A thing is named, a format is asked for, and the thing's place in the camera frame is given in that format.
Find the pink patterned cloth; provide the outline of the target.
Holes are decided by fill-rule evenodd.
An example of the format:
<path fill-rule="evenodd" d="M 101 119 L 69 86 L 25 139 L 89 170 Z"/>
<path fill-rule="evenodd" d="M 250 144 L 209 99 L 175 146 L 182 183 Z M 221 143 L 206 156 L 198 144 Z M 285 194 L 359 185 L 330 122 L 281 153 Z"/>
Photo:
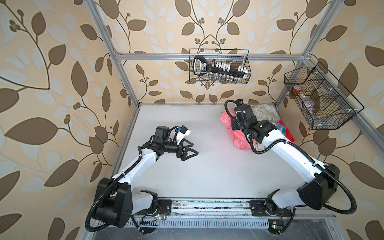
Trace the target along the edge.
<path fill-rule="evenodd" d="M 235 112 L 233 110 L 230 110 L 229 109 L 229 112 L 231 113 L 231 115 L 233 117 L 235 117 Z M 250 143 L 246 140 L 246 136 L 243 134 L 243 132 L 241 130 L 236 130 L 236 131 L 233 131 L 232 130 L 232 125 L 231 125 L 231 118 L 230 116 L 227 114 L 226 111 L 223 112 L 220 120 L 224 123 L 224 125 L 226 126 L 226 128 L 228 129 L 233 141 L 234 141 L 234 144 L 236 146 L 236 148 L 238 148 L 239 150 L 242 150 L 242 151 L 249 151 L 251 150 L 251 145 Z M 265 148 L 264 145 L 262 144 L 259 144 L 256 140 L 253 140 L 254 142 L 254 147 L 257 151 L 261 151 Z"/>

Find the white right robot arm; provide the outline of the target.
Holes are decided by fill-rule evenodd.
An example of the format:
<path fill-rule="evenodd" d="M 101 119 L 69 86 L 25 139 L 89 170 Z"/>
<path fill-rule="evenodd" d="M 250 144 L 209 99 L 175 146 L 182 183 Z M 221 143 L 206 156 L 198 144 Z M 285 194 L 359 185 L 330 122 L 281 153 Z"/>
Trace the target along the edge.
<path fill-rule="evenodd" d="M 271 216 L 288 207 L 308 206 L 319 210 L 338 189 L 340 171 L 334 165 L 323 165 L 304 150 L 287 139 L 278 128 L 267 120 L 258 120 L 251 106 L 242 100 L 233 102 L 234 113 L 230 115 L 231 127 L 241 130 L 248 145 L 256 154 L 273 151 L 288 163 L 303 179 L 292 189 L 273 191 L 266 197 L 265 207 Z"/>

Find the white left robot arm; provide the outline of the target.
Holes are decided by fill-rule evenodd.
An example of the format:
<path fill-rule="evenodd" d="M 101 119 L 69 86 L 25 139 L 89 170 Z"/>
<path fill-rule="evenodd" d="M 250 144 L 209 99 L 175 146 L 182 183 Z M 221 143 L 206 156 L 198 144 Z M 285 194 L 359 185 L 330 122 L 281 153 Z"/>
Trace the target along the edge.
<path fill-rule="evenodd" d="M 87 214 L 85 228 L 97 232 L 108 226 L 124 227 L 134 214 L 155 216 L 161 213 L 157 193 L 133 189 L 142 175 L 165 153 L 174 153 L 182 161 L 196 157 L 193 143 L 186 140 L 191 131 L 186 126 L 158 126 L 155 134 L 138 147 L 137 157 L 112 178 L 103 178 L 97 185 L 94 202 Z"/>

